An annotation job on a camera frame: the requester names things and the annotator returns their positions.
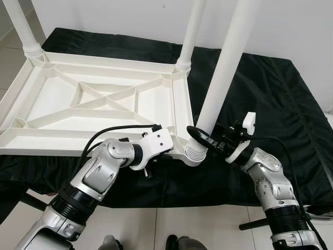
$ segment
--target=tripod leg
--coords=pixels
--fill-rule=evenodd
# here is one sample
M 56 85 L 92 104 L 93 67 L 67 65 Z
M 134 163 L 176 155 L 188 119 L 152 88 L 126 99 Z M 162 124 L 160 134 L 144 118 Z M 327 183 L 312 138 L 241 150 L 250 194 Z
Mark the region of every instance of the tripod leg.
M 47 204 L 45 202 L 42 202 L 41 200 L 39 200 L 27 193 L 25 193 L 24 196 L 21 198 L 21 202 L 23 202 L 29 206 L 32 206 L 34 208 L 37 208 L 40 211 L 44 211 L 47 207 Z
M 239 229 L 241 231 L 243 230 L 248 230 L 248 229 L 252 229 L 252 228 L 259 228 L 259 227 L 263 227 L 268 225 L 268 221 L 266 218 L 261 219 L 261 220 L 256 220 L 256 221 L 252 221 L 252 222 L 248 222 L 248 223 L 244 223 L 239 225 Z

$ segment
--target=black fabric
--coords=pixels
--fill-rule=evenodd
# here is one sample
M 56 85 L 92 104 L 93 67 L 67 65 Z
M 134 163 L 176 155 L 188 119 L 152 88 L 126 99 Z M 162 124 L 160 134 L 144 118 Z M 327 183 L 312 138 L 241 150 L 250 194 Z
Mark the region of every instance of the black fabric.
M 0 224 L 7 218 L 12 209 L 18 204 L 27 190 L 27 187 L 18 184 L 12 185 L 7 187 L 6 190 L 0 191 Z
M 43 49 L 174 64 L 181 45 L 57 28 Z M 200 114 L 220 51 L 195 47 L 188 77 L 194 118 Z M 248 111 L 257 113 L 256 136 L 279 137 L 290 149 L 304 203 L 333 204 L 329 182 L 333 172 L 333 131 L 291 61 L 243 54 L 217 121 L 229 126 Z M 278 144 L 271 141 L 253 144 L 280 159 L 285 175 L 291 179 L 287 158 Z M 57 191 L 71 175 L 76 161 L 75 157 L 1 156 L 0 183 L 13 180 L 40 193 Z M 250 177 L 241 172 L 239 166 L 229 165 L 211 152 L 196 168 L 167 159 L 150 163 L 148 167 L 153 174 L 151 179 L 146 179 L 142 171 L 121 169 L 103 205 L 259 204 Z

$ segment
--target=person's foot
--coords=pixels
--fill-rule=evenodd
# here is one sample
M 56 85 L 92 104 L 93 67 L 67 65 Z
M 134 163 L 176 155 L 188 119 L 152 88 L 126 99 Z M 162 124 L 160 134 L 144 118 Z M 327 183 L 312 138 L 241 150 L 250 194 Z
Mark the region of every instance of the person's foot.
M 174 234 L 169 235 L 166 240 L 165 250 L 178 250 L 178 237 Z
M 106 235 L 98 250 L 124 250 L 124 248 L 113 235 Z

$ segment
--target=gray floor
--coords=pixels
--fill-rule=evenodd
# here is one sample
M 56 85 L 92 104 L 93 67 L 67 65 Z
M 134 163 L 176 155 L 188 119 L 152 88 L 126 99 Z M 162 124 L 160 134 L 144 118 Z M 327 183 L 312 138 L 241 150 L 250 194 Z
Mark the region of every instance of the gray floor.
M 40 43 L 45 36 L 35 15 L 29 23 Z M 25 57 L 17 35 L 0 51 L 0 99 L 6 93 Z M 38 195 L 44 201 L 51 197 Z M 19 203 L 0 225 L 1 249 L 13 249 L 42 212 Z M 97 249 L 107 234 L 113 234 L 125 250 L 163 250 L 171 233 L 200 240 L 208 249 L 273 249 L 269 227 L 239 231 L 241 223 L 264 217 L 261 208 L 214 206 L 191 208 L 110 209 L 98 207 L 87 228 L 74 243 L 77 250 Z M 315 222 L 329 249 L 333 249 L 333 221 Z

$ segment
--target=white wall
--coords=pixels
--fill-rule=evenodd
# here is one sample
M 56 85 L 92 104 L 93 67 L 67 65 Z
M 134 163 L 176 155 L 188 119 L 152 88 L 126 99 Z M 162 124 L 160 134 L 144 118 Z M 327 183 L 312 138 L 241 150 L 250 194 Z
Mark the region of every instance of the white wall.
M 32 0 L 48 36 L 55 27 L 182 43 L 192 0 Z M 321 108 L 333 102 L 333 1 L 263 0 L 246 52 L 289 58 Z M 235 0 L 208 0 L 197 45 L 221 47 Z
M 25 14 L 32 10 L 31 0 L 19 0 L 22 10 Z M 0 1 L 0 40 L 13 28 L 7 10 L 2 1 Z

